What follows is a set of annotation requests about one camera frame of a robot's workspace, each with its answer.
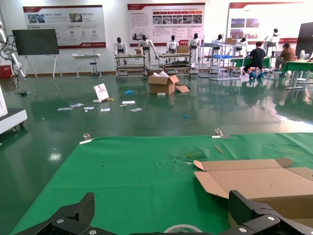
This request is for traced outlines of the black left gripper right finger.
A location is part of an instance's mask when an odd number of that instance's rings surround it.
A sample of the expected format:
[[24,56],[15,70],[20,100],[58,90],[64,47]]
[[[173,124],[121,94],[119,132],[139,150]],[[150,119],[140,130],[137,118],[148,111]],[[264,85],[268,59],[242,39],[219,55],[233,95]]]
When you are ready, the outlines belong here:
[[311,235],[313,229],[287,219],[266,203],[246,199],[237,190],[228,197],[229,215],[237,224],[223,235]]

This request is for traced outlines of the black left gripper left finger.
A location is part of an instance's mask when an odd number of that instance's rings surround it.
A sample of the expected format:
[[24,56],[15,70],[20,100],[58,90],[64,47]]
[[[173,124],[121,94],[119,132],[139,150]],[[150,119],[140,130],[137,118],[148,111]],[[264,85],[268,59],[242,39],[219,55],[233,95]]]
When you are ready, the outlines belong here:
[[17,232],[18,235],[106,235],[91,226],[95,216],[94,193],[88,192],[78,203],[60,207],[49,219]]

